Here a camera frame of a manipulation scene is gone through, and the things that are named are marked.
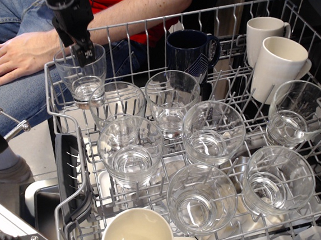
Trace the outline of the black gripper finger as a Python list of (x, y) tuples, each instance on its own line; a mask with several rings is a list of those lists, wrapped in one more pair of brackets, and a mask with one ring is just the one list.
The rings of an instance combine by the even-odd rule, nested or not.
[(95, 48), (92, 42), (72, 45), (73, 56), (76, 57), (78, 65), (85, 67), (93, 63), (96, 59)]

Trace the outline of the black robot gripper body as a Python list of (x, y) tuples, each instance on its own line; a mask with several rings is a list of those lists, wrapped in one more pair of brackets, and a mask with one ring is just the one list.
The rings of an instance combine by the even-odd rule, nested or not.
[(54, 13), (52, 23), (65, 46), (91, 40), (87, 30), (94, 19), (90, 0), (46, 0), (46, 3)]

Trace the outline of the person's bare forearm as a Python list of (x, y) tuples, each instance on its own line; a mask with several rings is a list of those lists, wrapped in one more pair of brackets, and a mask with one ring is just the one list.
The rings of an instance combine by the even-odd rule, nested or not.
[(123, 0), (94, 15), (91, 40), (99, 45), (115, 42), (163, 23), (164, 16), (181, 13), (192, 0)]

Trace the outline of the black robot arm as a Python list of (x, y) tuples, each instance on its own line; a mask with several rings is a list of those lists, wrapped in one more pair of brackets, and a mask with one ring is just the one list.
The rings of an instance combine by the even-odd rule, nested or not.
[(95, 61), (95, 48), (87, 30), (94, 19), (92, 0), (46, 0), (47, 7), (53, 11), (52, 19), (64, 46), (71, 46), (72, 54), (80, 67)]

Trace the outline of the person's bare hand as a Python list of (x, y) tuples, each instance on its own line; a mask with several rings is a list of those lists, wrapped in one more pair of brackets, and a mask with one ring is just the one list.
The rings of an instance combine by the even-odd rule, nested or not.
[(41, 71), (59, 48), (55, 29), (27, 32), (0, 44), (0, 86)]

